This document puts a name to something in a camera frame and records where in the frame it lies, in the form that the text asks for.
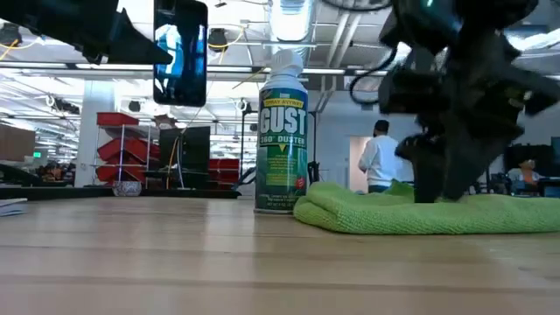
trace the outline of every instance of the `green cloth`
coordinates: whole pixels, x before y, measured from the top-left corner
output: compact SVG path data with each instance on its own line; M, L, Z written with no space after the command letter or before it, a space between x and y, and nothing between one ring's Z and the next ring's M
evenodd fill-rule
M458 202L415 204L409 185L358 195L332 183L315 183L294 216L303 223L359 235L458 235L560 231L560 199L498 194Z

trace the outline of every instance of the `person sitting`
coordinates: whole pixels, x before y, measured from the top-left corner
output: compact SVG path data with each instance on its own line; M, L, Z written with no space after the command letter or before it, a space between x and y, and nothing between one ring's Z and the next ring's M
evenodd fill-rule
M507 173L511 178L511 193L513 195L530 193L538 194L537 184L543 177L536 171L535 161L532 159L525 160L519 164L518 169L512 169Z

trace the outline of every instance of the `ventilation pipe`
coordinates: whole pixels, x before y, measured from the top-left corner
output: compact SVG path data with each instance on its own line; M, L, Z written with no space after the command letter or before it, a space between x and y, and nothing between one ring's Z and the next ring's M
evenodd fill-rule
M269 13L270 29L272 30L270 40L290 43L311 41L314 3L315 0L272 0ZM281 49L292 49L306 63L311 48L278 45L272 47L272 53Z

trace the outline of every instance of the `compressed air can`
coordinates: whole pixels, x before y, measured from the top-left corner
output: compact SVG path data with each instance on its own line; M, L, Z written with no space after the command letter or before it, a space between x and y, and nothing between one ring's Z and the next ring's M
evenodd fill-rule
M291 214L307 192L307 90L299 82L301 57L273 56L259 95L255 212Z

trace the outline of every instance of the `pillar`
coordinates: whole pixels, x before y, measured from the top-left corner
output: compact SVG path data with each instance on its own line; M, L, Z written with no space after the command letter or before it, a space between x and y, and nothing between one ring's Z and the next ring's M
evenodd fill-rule
M80 143L76 161L75 187L100 184L94 182L95 166L102 164L96 158L97 148L108 142L109 136L97 128L97 113L118 111L120 103L115 95L113 81L87 80L80 120Z

